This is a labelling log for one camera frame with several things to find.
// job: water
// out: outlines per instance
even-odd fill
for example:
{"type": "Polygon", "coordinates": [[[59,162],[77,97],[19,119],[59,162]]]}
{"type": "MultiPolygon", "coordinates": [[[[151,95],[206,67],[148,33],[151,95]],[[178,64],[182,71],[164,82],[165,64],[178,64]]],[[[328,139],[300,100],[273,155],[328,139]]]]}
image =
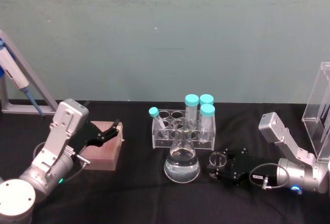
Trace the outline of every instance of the water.
{"type": "Polygon", "coordinates": [[[188,183],[193,181],[201,171],[195,150],[190,147],[170,150],[164,164],[164,171],[174,182],[188,183]]]}

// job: test tube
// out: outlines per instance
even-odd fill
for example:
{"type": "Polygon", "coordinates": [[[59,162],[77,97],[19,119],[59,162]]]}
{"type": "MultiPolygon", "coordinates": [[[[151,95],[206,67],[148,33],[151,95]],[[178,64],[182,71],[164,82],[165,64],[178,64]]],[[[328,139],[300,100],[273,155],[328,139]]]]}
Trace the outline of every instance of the test tube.
{"type": "Polygon", "coordinates": [[[193,121],[197,120],[197,106],[199,103],[199,97],[195,94],[188,94],[185,98],[186,103],[186,118],[193,121]]]}
{"type": "Polygon", "coordinates": [[[210,95],[210,94],[202,94],[201,96],[200,96],[200,105],[202,106],[202,105],[204,105],[204,104],[210,104],[210,105],[213,105],[213,103],[214,103],[214,98],[213,98],[213,96],[212,95],[210,95]]]}
{"type": "Polygon", "coordinates": [[[201,106],[201,119],[199,122],[199,138],[201,142],[209,141],[215,110],[215,107],[211,104],[203,104],[201,106]]]}
{"type": "Polygon", "coordinates": [[[169,134],[168,132],[165,130],[166,126],[163,122],[163,120],[161,119],[161,117],[159,116],[159,111],[157,107],[151,107],[149,109],[149,115],[154,119],[155,123],[158,124],[160,126],[160,132],[161,134],[168,139],[169,138],[169,134]]]}

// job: black tablecloth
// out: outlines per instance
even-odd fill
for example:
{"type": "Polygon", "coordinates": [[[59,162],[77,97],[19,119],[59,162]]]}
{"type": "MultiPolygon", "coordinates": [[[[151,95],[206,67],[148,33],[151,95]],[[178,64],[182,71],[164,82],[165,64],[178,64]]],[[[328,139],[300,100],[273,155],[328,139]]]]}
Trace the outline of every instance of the black tablecloth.
{"type": "MultiPolygon", "coordinates": [[[[125,141],[116,171],[83,171],[59,185],[34,210],[32,223],[330,223],[328,194],[288,189],[263,191],[248,182],[228,186],[206,172],[210,150],[197,150],[202,174],[192,183],[171,182],[163,172],[169,149],[152,149],[148,109],[183,109],[182,103],[91,102],[89,120],[119,118],[125,141]]],[[[279,159],[258,124],[275,111],[299,146],[312,151],[301,117],[305,105],[215,104],[215,149],[246,147],[257,157],[279,159]]],[[[49,133],[51,117],[0,114],[0,176],[17,178],[49,133]]]]}

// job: blue pipette tip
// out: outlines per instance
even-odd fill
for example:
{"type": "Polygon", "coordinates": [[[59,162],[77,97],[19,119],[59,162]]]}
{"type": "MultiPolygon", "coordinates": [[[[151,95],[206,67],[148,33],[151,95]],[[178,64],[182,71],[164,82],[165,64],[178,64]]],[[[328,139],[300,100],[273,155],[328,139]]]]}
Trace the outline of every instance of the blue pipette tip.
{"type": "Polygon", "coordinates": [[[30,95],[28,88],[23,88],[21,89],[22,92],[26,95],[26,97],[30,100],[30,102],[32,103],[32,105],[34,105],[34,107],[37,109],[37,111],[40,113],[41,116],[44,116],[45,114],[41,111],[40,107],[38,106],[38,104],[36,103],[36,101],[33,99],[33,97],[30,95]]]}

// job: label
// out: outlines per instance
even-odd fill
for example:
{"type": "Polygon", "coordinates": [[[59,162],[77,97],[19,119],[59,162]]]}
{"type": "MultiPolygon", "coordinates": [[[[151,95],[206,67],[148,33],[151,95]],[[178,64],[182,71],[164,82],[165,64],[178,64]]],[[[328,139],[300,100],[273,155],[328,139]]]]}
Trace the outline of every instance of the label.
{"type": "Polygon", "coordinates": [[[252,174],[252,178],[254,178],[254,179],[263,179],[263,176],[252,174]]]}

